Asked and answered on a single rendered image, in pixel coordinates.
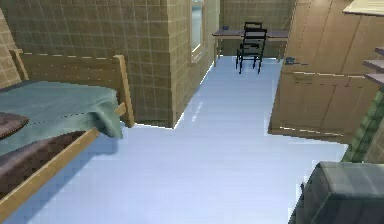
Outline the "purple wall shelf unit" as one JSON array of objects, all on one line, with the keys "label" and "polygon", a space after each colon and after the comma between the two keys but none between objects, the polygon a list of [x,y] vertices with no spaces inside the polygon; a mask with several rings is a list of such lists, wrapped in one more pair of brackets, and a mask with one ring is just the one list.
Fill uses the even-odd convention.
[{"label": "purple wall shelf unit", "polygon": [[365,77],[384,87],[384,59],[365,60],[363,65],[375,70],[375,73],[366,74]]}]

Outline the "wooden bed with green blanket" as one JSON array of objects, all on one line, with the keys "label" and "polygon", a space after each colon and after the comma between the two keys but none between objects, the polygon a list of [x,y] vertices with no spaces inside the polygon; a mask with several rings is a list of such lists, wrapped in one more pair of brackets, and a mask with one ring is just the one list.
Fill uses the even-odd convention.
[{"label": "wooden bed with green blanket", "polygon": [[0,89],[0,112],[29,122],[0,140],[0,224],[100,134],[135,124],[122,55],[11,54],[23,80]]}]

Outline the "dark purple pillow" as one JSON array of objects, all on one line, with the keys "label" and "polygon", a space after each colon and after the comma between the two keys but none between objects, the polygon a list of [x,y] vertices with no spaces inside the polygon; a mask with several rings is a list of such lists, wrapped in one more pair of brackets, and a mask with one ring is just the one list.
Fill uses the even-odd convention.
[{"label": "dark purple pillow", "polygon": [[0,112],[0,140],[10,137],[21,130],[29,118],[17,114]]}]

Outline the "wooden table with purple top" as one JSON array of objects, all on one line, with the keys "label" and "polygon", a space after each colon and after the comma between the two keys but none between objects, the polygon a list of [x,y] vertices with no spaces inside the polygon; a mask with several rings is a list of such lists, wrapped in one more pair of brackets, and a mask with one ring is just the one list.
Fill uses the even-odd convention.
[{"label": "wooden table with purple top", "polygon": [[[214,37],[214,58],[213,64],[216,64],[218,58],[221,57],[220,44],[223,40],[242,40],[244,37],[244,30],[223,30],[219,29],[212,34]],[[268,30],[266,33],[261,31],[251,31],[250,37],[263,37],[266,36],[266,40],[269,42],[280,42],[277,59],[282,59],[282,46],[288,41],[288,32],[284,30]]]}]

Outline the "window with wooden frame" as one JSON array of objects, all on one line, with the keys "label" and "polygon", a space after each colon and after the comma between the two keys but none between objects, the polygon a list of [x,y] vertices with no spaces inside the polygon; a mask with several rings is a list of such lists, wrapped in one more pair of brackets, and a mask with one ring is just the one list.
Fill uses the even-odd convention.
[{"label": "window with wooden frame", "polygon": [[190,0],[189,15],[191,62],[196,63],[204,48],[205,0]]}]

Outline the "large wooden cupboard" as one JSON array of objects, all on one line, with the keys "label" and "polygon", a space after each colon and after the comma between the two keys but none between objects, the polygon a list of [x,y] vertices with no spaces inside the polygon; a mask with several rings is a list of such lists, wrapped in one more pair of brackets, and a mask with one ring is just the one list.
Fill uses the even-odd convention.
[{"label": "large wooden cupboard", "polygon": [[296,0],[270,134],[351,141],[378,90],[363,62],[384,46],[384,16],[345,14],[352,2]]}]

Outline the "green checked post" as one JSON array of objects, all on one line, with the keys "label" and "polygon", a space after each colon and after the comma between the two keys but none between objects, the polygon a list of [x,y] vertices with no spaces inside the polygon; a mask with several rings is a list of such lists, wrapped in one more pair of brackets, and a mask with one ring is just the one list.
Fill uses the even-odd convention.
[{"label": "green checked post", "polygon": [[380,88],[362,119],[352,142],[348,145],[341,159],[342,162],[360,163],[363,161],[383,118],[384,88]]}]

